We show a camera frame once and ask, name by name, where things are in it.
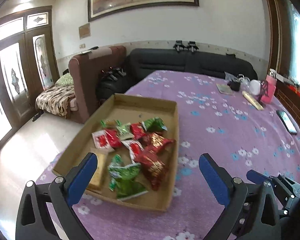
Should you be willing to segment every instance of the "black sofa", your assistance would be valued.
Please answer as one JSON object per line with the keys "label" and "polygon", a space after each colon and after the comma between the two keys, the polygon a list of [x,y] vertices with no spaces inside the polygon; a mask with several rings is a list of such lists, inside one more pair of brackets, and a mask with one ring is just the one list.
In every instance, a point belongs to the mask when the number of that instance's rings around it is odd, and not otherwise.
{"label": "black sofa", "polygon": [[156,70],[173,70],[225,78],[225,72],[235,76],[243,74],[258,79],[252,65],[235,55],[173,49],[134,49],[127,58],[127,72],[137,82]]}

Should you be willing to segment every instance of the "green pillow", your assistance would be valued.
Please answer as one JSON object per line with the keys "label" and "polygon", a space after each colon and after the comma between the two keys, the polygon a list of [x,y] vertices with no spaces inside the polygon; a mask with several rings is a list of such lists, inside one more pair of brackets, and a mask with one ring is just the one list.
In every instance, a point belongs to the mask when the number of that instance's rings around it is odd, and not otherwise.
{"label": "green pillow", "polygon": [[73,85],[73,78],[70,75],[70,73],[67,73],[67,74],[61,76],[57,80],[56,85],[59,85],[59,86],[71,86],[71,85]]}

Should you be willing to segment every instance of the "candy wrapper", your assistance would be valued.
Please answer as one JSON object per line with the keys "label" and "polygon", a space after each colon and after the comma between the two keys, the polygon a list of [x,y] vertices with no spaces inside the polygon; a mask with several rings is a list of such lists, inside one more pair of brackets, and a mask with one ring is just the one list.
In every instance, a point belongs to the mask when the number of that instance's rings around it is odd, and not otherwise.
{"label": "candy wrapper", "polygon": [[109,167],[111,176],[117,186],[117,200],[128,200],[147,193],[146,188],[133,179],[139,174],[140,163],[129,164],[125,167]]}
{"label": "candy wrapper", "polygon": [[122,141],[122,143],[129,149],[131,161],[132,163],[135,163],[134,159],[143,151],[142,145],[138,141],[134,140],[126,140]]}
{"label": "candy wrapper", "polygon": [[158,190],[167,173],[165,164],[156,154],[147,150],[137,155],[135,162],[141,163],[143,174],[151,182],[151,188],[155,191]]}
{"label": "candy wrapper", "polygon": [[108,142],[112,148],[119,148],[122,146],[122,143],[118,137],[117,130],[105,129]]}
{"label": "candy wrapper", "polygon": [[156,133],[152,133],[149,135],[150,137],[150,144],[145,148],[145,150],[148,150],[154,154],[158,154],[160,151],[162,151],[169,143],[173,143],[173,139],[167,139],[165,137],[162,137]]}
{"label": "candy wrapper", "polygon": [[[116,155],[112,158],[111,163],[110,163],[110,165],[108,166],[108,170],[109,170],[110,167],[120,167],[120,166],[123,166],[123,161],[122,161],[122,159],[121,159],[121,156],[120,156],[119,154],[116,154]],[[109,189],[110,189],[111,191],[114,191],[115,186],[116,186],[115,178],[112,177],[112,178],[111,178],[111,181],[110,181],[110,183],[109,183]]]}
{"label": "candy wrapper", "polygon": [[159,117],[151,118],[142,122],[142,126],[147,132],[161,132],[167,131],[167,127]]}
{"label": "candy wrapper", "polygon": [[121,125],[121,122],[119,120],[108,120],[108,121],[101,120],[100,123],[103,128],[111,128],[111,129],[115,129],[116,126]]}
{"label": "candy wrapper", "polygon": [[131,133],[134,135],[134,138],[133,138],[134,140],[138,140],[141,137],[146,135],[145,130],[143,129],[141,123],[133,123],[130,126],[130,130],[131,130]]}
{"label": "candy wrapper", "polygon": [[133,134],[130,133],[130,125],[131,123],[127,123],[121,126],[117,126],[117,130],[119,132],[119,138],[121,141],[133,138]]}
{"label": "candy wrapper", "polygon": [[111,147],[105,130],[100,130],[92,134],[94,145],[97,149],[107,149],[109,152],[114,151]]}

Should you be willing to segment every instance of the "purple tablecloth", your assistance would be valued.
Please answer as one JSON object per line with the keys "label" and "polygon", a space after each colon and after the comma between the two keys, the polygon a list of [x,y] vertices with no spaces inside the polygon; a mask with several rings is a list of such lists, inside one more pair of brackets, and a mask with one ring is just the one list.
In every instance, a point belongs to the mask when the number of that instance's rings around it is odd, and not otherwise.
{"label": "purple tablecloth", "polygon": [[[166,213],[156,213],[83,195],[73,209],[94,239],[202,239],[223,210],[198,168],[203,153],[245,182],[247,171],[254,169],[266,176],[283,173],[300,183],[300,129],[293,121],[298,134],[290,135],[275,112],[287,110],[274,98],[264,111],[258,111],[240,92],[220,94],[216,83],[225,81],[156,71],[127,92],[178,103],[181,145],[174,198]],[[56,160],[37,183],[55,178],[51,169]]]}

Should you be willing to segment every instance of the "white floor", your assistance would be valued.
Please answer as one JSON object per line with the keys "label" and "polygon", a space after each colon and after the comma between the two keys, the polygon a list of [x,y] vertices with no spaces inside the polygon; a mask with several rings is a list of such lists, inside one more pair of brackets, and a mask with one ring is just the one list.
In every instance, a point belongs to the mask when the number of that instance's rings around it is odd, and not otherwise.
{"label": "white floor", "polygon": [[[0,151],[0,230],[15,239],[19,202],[26,182],[36,180],[72,141],[82,125],[43,114],[26,123]],[[68,239],[61,228],[62,239]]]}

